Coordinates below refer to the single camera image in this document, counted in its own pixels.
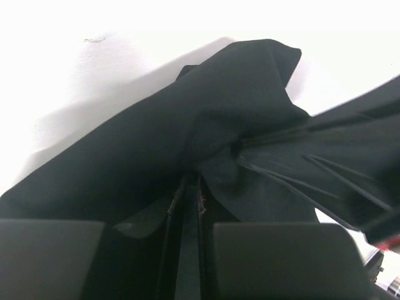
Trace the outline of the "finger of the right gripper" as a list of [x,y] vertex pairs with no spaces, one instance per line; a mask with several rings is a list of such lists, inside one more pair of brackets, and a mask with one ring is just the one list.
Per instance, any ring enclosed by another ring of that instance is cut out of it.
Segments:
[[399,233],[399,79],[244,142],[237,163],[313,203],[372,244]]

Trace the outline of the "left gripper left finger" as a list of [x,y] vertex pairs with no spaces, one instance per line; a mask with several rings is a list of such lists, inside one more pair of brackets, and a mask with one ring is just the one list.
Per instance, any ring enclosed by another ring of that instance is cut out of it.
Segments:
[[115,226],[1,220],[2,299],[155,299],[187,179]]

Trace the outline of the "black t shirt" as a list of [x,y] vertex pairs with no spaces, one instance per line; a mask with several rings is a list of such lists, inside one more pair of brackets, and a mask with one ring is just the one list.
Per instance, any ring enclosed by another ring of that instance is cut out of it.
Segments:
[[305,121],[286,93],[301,56],[262,39],[185,66],[6,191],[1,217],[122,221],[240,139]]

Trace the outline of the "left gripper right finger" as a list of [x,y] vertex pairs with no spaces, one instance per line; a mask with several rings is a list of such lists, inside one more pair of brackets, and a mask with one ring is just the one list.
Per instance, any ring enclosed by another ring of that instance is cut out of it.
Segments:
[[199,183],[203,299],[379,299],[336,224],[241,222]]

